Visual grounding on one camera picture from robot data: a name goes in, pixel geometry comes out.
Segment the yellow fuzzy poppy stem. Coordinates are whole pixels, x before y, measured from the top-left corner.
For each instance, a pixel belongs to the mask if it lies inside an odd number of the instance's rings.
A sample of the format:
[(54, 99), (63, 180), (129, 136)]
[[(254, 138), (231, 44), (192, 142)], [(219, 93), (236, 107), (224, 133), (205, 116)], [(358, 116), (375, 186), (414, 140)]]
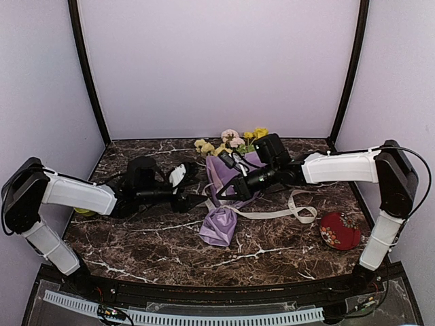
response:
[(253, 131), (247, 131), (243, 133), (243, 138), (248, 141), (249, 143), (252, 143), (255, 140), (258, 140), (262, 137), (265, 137), (269, 134), (269, 131), (267, 128), (263, 127), (257, 127)]

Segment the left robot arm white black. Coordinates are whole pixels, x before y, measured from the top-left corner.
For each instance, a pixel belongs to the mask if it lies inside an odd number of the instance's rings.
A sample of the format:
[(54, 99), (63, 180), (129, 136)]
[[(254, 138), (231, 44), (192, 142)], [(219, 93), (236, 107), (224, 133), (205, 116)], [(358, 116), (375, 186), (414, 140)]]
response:
[(43, 204), (84, 209), (98, 215), (125, 218), (141, 206), (168, 203), (174, 213), (187, 213), (207, 200), (202, 194), (186, 194), (196, 180), (198, 166), (182, 162), (164, 173), (155, 159), (137, 157), (126, 171), (96, 183), (58, 173), (39, 158), (29, 158), (1, 188), (1, 218), (4, 232), (19, 234), (69, 277), (70, 286), (81, 296), (96, 290), (93, 277), (79, 255), (40, 215)]

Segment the pink rose flower stem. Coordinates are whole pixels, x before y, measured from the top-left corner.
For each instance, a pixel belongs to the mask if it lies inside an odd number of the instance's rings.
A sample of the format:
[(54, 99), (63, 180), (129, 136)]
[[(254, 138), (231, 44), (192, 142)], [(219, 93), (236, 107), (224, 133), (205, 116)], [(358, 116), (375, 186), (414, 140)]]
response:
[(236, 130), (227, 129), (221, 133), (222, 144), (220, 147), (245, 154), (255, 151), (253, 144), (255, 139), (255, 134), (252, 132), (239, 134)]

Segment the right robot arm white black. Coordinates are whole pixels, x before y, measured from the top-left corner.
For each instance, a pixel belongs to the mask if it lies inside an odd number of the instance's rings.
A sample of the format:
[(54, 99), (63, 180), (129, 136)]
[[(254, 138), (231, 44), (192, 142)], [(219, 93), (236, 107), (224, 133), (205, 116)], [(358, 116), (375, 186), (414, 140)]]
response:
[(415, 203), (419, 177), (407, 158), (410, 150), (388, 140), (379, 147), (354, 151), (314, 151), (292, 158), (273, 133), (254, 141), (263, 164), (241, 173), (217, 192), (219, 200), (247, 201), (274, 184), (305, 186), (329, 182), (373, 183), (380, 193), (379, 214), (360, 255), (361, 267), (347, 279), (347, 289), (360, 295), (373, 283), (374, 272), (398, 239), (406, 220), (420, 207)]

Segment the pink purple wrapping paper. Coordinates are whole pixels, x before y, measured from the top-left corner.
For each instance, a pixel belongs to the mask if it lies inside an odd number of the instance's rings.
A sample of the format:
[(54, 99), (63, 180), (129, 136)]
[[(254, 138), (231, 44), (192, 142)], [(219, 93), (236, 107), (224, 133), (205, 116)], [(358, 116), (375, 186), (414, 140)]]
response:
[(253, 198), (247, 201), (218, 200), (217, 193), (233, 177), (238, 176), (239, 172), (235, 169), (229, 169), (217, 156), (208, 156), (206, 158), (206, 172), (208, 184), (205, 186), (203, 193), (205, 194), (208, 189), (211, 198), (205, 202), (209, 212), (200, 228), (199, 236), (208, 245), (228, 247), (237, 225), (237, 214), (232, 209), (226, 208), (226, 206), (241, 209), (256, 199), (259, 192), (256, 192)]

